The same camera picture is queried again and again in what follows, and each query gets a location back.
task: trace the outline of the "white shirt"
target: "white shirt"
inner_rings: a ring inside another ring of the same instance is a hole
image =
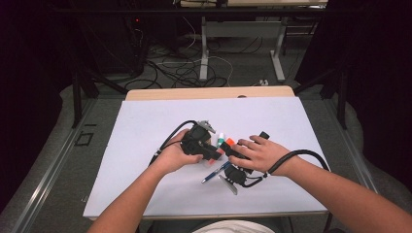
[[[264,225],[245,220],[223,220],[204,226],[193,233],[275,233]]]

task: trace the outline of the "pen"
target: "pen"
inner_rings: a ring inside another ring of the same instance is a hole
[[[215,171],[213,171],[211,174],[209,174],[209,176],[207,176],[202,183],[205,183],[207,181],[209,181],[210,179],[212,179],[213,177],[215,177],[219,172],[221,172],[222,170],[226,169],[228,166],[230,166],[231,163],[229,161],[227,161],[226,163],[224,163],[220,168],[216,169]]]

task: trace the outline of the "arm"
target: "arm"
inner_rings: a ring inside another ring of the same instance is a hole
[[[182,140],[181,131],[169,144]],[[88,232],[135,232],[160,180],[186,164],[197,163],[201,155],[187,156],[179,143],[167,147],[91,225]]]
[[[234,156],[235,165],[266,172],[289,150],[259,136],[239,140],[233,149],[251,160]],[[354,232],[412,232],[412,216],[373,191],[295,156],[273,174],[299,184]]]

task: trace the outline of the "hand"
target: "hand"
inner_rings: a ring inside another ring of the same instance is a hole
[[[183,152],[180,141],[188,132],[188,129],[180,131],[166,144],[166,149],[158,156],[151,166],[157,167],[164,175],[175,172],[187,164],[198,163],[202,154],[187,155]]]
[[[249,168],[265,173],[273,166],[273,164],[276,163],[276,161],[290,152],[283,146],[263,139],[257,135],[251,136],[250,139],[257,143],[241,139],[238,142],[240,145],[233,145],[232,149],[249,157],[251,160],[231,156],[229,158],[229,161],[231,163],[240,167]],[[289,167],[292,166],[292,161],[295,160],[297,160],[297,157],[289,159],[287,162],[282,164],[272,175],[286,176],[289,171]]]

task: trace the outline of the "gray mat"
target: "gray mat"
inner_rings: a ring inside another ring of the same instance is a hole
[[[31,232],[86,232],[91,220],[83,217],[86,202],[82,201],[91,192],[104,149],[120,108],[119,99],[99,99],[81,128],[77,146],[70,151],[61,173],[52,187],[42,209],[31,227]],[[322,100],[303,100],[318,140],[331,170],[350,180],[357,181],[342,139],[332,119],[327,114]],[[320,232],[326,216],[294,216],[295,232]],[[342,228],[336,221],[335,226]]]

